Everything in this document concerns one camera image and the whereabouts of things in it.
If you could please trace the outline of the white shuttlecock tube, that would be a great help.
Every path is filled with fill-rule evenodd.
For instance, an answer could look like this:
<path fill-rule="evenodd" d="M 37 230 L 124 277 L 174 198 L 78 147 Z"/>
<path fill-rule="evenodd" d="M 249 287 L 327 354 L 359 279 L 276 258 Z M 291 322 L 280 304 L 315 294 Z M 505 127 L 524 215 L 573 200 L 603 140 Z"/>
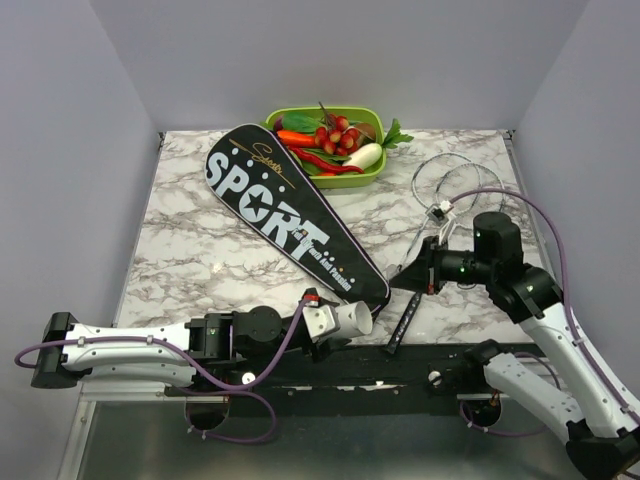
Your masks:
<path fill-rule="evenodd" d="M 352 339 L 369 335 L 373 330 L 373 318 L 368 305 L 363 301 L 345 304 L 335 308 L 338 329 L 334 338 Z"/>

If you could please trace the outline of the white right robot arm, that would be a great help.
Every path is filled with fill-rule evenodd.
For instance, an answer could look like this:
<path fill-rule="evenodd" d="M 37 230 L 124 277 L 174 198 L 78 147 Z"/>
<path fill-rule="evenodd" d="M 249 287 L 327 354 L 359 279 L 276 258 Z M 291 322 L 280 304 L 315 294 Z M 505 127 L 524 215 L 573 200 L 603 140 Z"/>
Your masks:
<path fill-rule="evenodd" d="M 477 215 L 473 236 L 470 251 L 451 250 L 438 236 L 426 238 L 416 259 L 392 278 L 392 287 L 435 295 L 448 282 L 484 286 L 568 389 L 549 384 L 493 340 L 466 351 L 462 384 L 474 392 L 489 386 L 518 402 L 556 435 L 585 478 L 623 474 L 639 460 L 638 398 L 595 351 L 553 277 L 525 262 L 520 229 L 508 215 Z"/>

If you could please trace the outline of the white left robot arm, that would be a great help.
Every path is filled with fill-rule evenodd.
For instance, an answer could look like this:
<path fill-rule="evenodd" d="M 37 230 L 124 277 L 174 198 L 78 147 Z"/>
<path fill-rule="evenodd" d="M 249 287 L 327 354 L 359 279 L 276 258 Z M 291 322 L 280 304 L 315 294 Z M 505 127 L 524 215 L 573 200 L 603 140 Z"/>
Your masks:
<path fill-rule="evenodd" d="M 354 305 L 316 301 L 299 306 L 290 317 L 259 306 L 148 330 L 97 327 L 56 312 L 34 349 L 31 385 L 67 389 L 81 381 L 119 377 L 190 385 L 201 395 L 218 388 L 239 391 L 244 384 L 225 379 L 226 372 L 245 365 L 262 380 L 291 350 L 324 358 L 333 342 L 349 342 L 362 332 Z"/>

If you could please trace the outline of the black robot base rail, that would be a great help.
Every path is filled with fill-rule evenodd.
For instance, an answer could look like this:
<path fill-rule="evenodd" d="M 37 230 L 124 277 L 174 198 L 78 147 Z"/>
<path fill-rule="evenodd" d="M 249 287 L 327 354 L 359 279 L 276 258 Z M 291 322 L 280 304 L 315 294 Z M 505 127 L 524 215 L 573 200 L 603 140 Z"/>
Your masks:
<path fill-rule="evenodd" d="M 213 397 L 216 386 L 195 376 L 186 412 L 198 427 L 232 418 L 453 415 L 461 398 L 485 400 L 491 389 L 473 344 L 343 347 L 321 362 L 301 351 L 284 355 L 252 392 L 260 399 Z"/>

